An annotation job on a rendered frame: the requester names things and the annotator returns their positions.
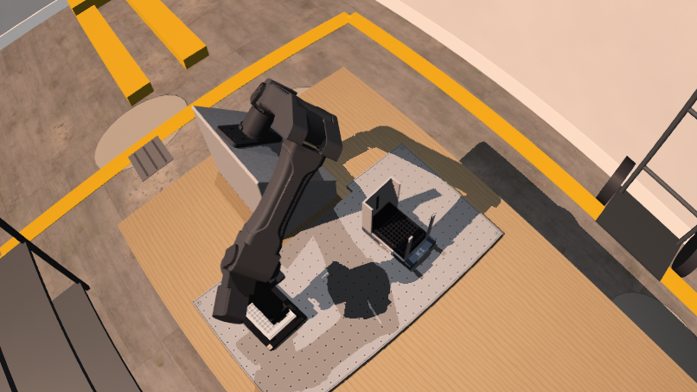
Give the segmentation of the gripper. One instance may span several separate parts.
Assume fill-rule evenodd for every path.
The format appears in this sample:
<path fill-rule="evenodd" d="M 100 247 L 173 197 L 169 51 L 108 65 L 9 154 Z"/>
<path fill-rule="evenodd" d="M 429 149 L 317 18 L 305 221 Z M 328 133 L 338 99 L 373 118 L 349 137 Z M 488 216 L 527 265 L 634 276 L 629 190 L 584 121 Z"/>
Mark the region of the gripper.
<path fill-rule="evenodd" d="M 275 287 L 275 285 L 279 284 L 284 279 L 285 279 L 285 275 L 280 271 L 278 276 L 275 279 L 269 280 L 269 282 L 271 284 L 271 286 L 269 288 L 272 289 L 273 287 Z"/>

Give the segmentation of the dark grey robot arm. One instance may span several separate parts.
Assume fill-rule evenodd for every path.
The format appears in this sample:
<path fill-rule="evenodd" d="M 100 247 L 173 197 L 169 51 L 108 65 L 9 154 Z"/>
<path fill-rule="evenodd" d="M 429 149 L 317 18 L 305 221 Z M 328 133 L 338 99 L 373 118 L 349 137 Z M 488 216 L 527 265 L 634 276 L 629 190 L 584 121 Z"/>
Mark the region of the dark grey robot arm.
<path fill-rule="evenodd" d="M 234 148 L 279 143 L 283 138 L 271 128 L 273 122 L 286 139 L 258 207 L 221 261 L 223 275 L 212 317 L 241 325 L 253 303 L 275 325 L 290 311 L 269 288 L 269 279 L 276 278 L 281 268 L 279 252 L 285 230 L 325 158 L 337 162 L 342 138 L 336 115 L 300 99 L 296 91 L 274 80 L 261 82 L 250 101 L 253 106 L 244 121 L 218 125 L 216 131 Z"/>

